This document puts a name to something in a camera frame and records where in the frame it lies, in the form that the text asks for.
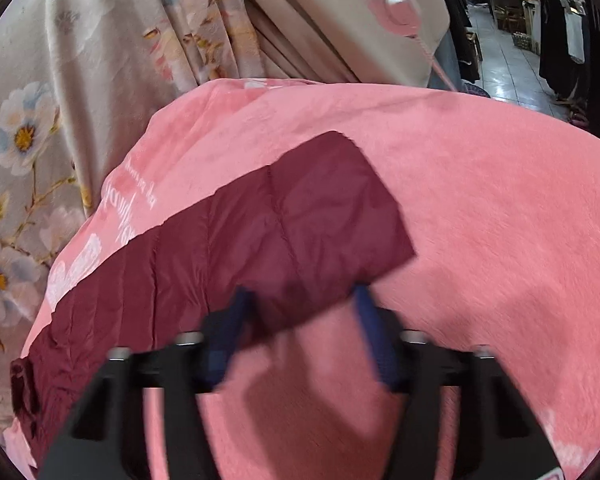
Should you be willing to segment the dark hanging clothes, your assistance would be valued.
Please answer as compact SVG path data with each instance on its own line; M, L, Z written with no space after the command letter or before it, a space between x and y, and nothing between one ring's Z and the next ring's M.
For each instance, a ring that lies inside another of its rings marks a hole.
M539 0L540 76L559 99L584 102L590 93L586 0Z

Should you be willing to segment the pink plush blanket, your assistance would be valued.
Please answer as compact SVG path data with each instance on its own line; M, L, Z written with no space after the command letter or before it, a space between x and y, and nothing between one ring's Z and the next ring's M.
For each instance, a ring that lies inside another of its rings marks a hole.
M135 232L327 130L398 200L415 260L380 296L447 344L492 344L570 479L600 452L600 140L497 100L378 84L212 82L159 110L53 265L33 331Z

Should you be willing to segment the maroon puffer jacket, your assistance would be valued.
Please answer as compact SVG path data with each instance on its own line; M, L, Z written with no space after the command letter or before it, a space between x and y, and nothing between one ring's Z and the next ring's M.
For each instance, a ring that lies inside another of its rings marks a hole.
M363 153L329 131L133 238L61 298L12 363L12 404L42 462L107 352L196 330L238 286L262 328L300 324L413 258L398 203Z

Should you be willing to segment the grey floral bed sheet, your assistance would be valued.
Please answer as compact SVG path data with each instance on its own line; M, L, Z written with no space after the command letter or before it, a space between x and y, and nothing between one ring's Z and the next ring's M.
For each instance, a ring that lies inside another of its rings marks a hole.
M12 0L0 17L0 435L50 268L157 110L264 73L244 0Z

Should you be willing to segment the beige curtain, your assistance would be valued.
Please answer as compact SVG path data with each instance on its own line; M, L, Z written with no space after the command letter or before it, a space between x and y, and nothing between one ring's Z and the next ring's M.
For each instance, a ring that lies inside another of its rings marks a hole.
M441 89L422 51L429 49L453 84L460 66L444 0L415 0L417 40L393 35L365 0L245 0L265 76Z

